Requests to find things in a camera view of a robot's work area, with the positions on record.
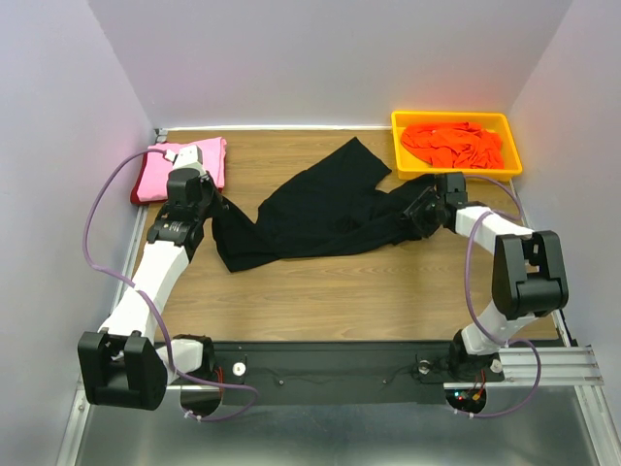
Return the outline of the black t-shirt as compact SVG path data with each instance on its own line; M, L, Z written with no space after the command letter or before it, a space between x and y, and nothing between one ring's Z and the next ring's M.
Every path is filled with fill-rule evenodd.
M431 176L389 192L378 184L390 169L353 138L281 185L256 220L232 201L212 221L217 252L231 272L288 258L354 255L418 241L403 212L435 184Z

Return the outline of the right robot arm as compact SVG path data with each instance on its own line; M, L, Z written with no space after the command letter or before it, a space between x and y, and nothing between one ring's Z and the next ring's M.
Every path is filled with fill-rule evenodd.
M456 379L490 368L499 349L524 327L563 308L569 286L559 236L516 224L507 214L469 199L460 172L416 179L421 190L402 214L417 236L428 238L443 227L493 256L491 301L450 343L446 370Z

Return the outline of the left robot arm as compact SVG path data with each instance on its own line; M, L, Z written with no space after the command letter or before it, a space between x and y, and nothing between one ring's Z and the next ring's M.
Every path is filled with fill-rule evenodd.
M168 199L147 232L142 260L110 316L78 343L86 398L100 406L153 411L181 373L196 383L215 373L212 339L178 335L154 346L162 314L180 275L204 238L206 219L222 199L197 164L172 170Z

